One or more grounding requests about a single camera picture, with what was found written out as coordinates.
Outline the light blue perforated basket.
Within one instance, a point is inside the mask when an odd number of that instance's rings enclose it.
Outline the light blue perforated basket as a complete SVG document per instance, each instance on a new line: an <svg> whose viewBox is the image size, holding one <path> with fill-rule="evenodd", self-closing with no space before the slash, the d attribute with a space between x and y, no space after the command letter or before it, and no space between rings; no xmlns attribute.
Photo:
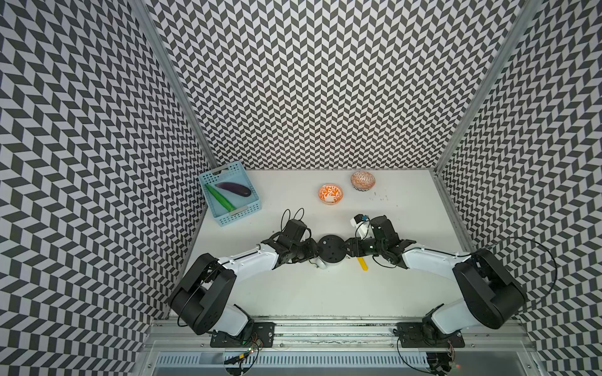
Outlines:
<svg viewBox="0 0 602 376"><path fill-rule="evenodd" d="M202 188L202 193L204 194L213 219L221 227L225 227L239 219L250 216L261 209L260 196L253 186L241 161L235 161L220 166L219 168L202 172L202 174L198 176L198 182ZM221 182L239 183L247 186L252 191L252 195L250 197L241 197L216 187L216 184ZM215 188L236 207L236 210L227 212L227 210L210 195L205 188L205 184L215 186Z"/></svg>

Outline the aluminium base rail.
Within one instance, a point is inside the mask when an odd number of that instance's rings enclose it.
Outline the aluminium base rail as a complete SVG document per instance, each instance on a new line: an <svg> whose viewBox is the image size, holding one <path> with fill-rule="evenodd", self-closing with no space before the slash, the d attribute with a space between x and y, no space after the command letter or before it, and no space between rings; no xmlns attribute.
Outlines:
<svg viewBox="0 0 602 376"><path fill-rule="evenodd" d="M401 317L262 317L248 344L227 348L175 321L153 324L133 375L546 375L516 321L463 329L440 347L404 348Z"/></svg>

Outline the overturned orange patterned bowl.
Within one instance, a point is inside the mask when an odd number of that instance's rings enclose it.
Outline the overturned orange patterned bowl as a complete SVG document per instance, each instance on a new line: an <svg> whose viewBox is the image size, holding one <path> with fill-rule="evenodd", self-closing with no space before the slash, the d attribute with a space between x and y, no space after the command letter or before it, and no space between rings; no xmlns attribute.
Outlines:
<svg viewBox="0 0 602 376"><path fill-rule="evenodd" d="M376 177L368 171L357 171L351 176L351 184L357 191L369 191L376 185Z"/></svg>

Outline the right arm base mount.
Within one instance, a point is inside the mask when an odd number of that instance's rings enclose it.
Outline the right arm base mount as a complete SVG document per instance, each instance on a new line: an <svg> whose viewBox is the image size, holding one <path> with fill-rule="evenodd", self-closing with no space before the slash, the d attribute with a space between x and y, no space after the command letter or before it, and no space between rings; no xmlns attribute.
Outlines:
<svg viewBox="0 0 602 376"><path fill-rule="evenodd" d="M461 331L442 334L431 324L400 322L393 334L403 348L462 349L466 346Z"/></svg>

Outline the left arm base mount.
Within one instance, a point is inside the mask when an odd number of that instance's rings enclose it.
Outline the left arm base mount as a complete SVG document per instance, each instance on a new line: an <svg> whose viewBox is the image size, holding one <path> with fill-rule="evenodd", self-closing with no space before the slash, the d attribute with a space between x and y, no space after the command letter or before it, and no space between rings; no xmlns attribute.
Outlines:
<svg viewBox="0 0 602 376"><path fill-rule="evenodd" d="M223 331L214 331L210 347L230 349L259 346L260 348L271 348L274 343L275 328L274 322L252 321L246 324L236 336Z"/></svg>

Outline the orange white patterned bowl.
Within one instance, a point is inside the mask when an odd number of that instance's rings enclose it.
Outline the orange white patterned bowl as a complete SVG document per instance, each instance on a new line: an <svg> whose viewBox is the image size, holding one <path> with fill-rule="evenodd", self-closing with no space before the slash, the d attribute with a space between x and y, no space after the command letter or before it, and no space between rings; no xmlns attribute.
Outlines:
<svg viewBox="0 0 602 376"><path fill-rule="evenodd" d="M336 184L325 184L319 188L318 198L326 205L336 205L343 199L343 190Z"/></svg>

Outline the white twin-bell alarm clock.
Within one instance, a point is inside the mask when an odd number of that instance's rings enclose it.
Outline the white twin-bell alarm clock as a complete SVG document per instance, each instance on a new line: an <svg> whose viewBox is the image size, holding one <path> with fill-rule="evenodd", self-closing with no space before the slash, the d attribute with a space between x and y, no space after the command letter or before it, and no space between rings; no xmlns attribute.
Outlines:
<svg viewBox="0 0 602 376"><path fill-rule="evenodd" d="M310 263L319 269L339 265L347 257L345 241L337 235L326 235L317 242L318 255Z"/></svg>

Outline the green cucumber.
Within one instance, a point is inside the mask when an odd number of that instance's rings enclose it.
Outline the green cucumber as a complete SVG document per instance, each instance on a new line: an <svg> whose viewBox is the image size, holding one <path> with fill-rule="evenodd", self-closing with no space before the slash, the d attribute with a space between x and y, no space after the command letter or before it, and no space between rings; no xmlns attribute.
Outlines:
<svg viewBox="0 0 602 376"><path fill-rule="evenodd" d="M205 188L210 193L210 195L224 208L227 212L233 212L236 210L236 207L228 200L215 186L210 184L205 184Z"/></svg>

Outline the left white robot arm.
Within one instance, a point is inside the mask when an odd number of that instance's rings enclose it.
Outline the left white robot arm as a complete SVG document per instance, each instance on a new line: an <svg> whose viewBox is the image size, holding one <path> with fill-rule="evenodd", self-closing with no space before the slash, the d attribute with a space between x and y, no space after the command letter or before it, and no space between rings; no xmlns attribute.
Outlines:
<svg viewBox="0 0 602 376"><path fill-rule="evenodd" d="M290 219L283 230L238 255L200 255L168 298L179 325L197 335L216 332L241 342L252 336L254 320L238 305L228 303L235 285L281 266L305 263L318 256L311 230Z"/></svg>

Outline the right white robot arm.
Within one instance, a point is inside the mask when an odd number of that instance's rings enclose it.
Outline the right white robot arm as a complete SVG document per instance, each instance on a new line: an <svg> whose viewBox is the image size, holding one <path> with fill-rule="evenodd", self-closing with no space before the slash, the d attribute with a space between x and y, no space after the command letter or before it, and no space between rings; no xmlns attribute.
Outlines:
<svg viewBox="0 0 602 376"><path fill-rule="evenodd" d="M528 301L525 289L488 250L461 255L427 248L400 238L386 216L358 214L351 226L354 236L345 241L350 257L379 257L390 269L426 272L459 288L461 299L440 303L423 317L419 329L428 342L479 324L499 329Z"/></svg>

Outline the yellow handled screwdriver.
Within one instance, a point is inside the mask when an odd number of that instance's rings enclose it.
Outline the yellow handled screwdriver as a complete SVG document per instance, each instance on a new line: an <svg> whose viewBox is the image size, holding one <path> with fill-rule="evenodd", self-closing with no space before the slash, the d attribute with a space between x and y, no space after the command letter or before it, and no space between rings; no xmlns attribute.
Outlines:
<svg viewBox="0 0 602 376"><path fill-rule="evenodd" d="M364 260L363 257L358 257L357 261L359 262L359 264L360 264L360 266L361 266L361 268L362 268L363 271L368 271L368 265L367 265L367 263L366 263L366 261Z"/></svg>

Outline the dark purple eggplant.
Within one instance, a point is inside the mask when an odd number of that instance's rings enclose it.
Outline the dark purple eggplant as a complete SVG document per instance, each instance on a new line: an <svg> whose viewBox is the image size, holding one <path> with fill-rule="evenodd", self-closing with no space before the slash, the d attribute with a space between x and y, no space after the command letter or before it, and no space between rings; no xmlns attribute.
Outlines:
<svg viewBox="0 0 602 376"><path fill-rule="evenodd" d="M241 197L250 197L252 195L252 191L247 186L239 183L221 182L217 183L216 187Z"/></svg>

